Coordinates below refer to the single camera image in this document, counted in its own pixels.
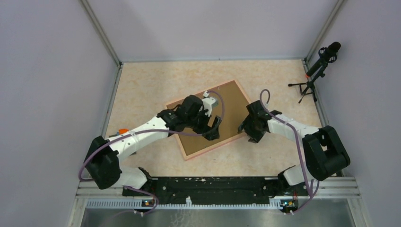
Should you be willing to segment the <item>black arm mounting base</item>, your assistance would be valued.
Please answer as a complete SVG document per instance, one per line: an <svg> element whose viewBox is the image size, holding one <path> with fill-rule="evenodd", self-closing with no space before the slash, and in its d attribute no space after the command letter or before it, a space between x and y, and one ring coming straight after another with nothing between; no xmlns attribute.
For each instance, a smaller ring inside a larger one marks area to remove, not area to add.
<svg viewBox="0 0 401 227"><path fill-rule="evenodd" d="M142 191L155 195L160 205L184 204L187 198L195 205L251 205L268 204L275 196L307 196L304 186L262 176L156 177Z"/></svg>

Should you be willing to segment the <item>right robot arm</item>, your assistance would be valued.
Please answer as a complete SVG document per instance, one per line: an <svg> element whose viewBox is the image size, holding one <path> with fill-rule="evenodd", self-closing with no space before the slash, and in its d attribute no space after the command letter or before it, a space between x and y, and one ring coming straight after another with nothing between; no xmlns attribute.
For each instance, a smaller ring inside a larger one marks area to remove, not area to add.
<svg viewBox="0 0 401 227"><path fill-rule="evenodd" d="M282 112L267 111L260 101L247 105L248 115L239 125L252 143L258 143L268 132L295 142L300 163L278 175L277 188L290 195L305 180L323 181L350 165L349 155L336 130L299 123Z"/></svg>

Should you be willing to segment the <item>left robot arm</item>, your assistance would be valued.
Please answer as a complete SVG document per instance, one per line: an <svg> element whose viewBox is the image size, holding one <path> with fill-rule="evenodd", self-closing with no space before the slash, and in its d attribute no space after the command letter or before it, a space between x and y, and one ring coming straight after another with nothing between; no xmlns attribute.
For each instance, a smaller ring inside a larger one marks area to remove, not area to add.
<svg viewBox="0 0 401 227"><path fill-rule="evenodd" d="M121 167L120 163L143 147L174 134L216 140L223 117L215 116L209 126L213 108L222 104L208 91L202 98L187 96L182 103L159 112L143 125L113 137L98 136L91 141L78 177L81 182L94 182L98 189L115 186L133 187L139 195L150 193L152 183L148 173L137 167Z"/></svg>

